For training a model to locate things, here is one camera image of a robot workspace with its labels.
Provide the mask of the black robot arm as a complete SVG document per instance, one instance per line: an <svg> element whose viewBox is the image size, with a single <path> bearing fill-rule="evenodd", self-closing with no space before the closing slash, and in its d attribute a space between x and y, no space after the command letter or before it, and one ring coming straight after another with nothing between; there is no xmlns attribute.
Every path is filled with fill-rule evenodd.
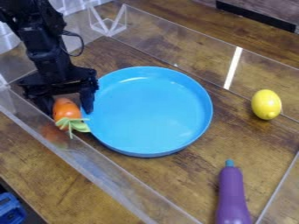
<svg viewBox="0 0 299 224"><path fill-rule="evenodd" d="M78 93L82 107L91 113L99 90L98 72L72 64L62 38L70 34L64 30L67 23L50 0L0 0L0 21L23 41L36 67L17 82L24 97L51 114L54 97Z"/></svg>

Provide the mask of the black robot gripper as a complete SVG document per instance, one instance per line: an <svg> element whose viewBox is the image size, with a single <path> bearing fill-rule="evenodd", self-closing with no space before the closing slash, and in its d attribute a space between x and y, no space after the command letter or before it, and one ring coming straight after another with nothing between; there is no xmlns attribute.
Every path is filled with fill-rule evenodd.
<svg viewBox="0 0 299 224"><path fill-rule="evenodd" d="M17 82L24 97L32 99L42 112L51 116L52 95L79 93L82 107L90 114L94 111L95 92L99 89L96 70L75 66L71 56L60 49L25 53L36 66L36 71Z"/></svg>

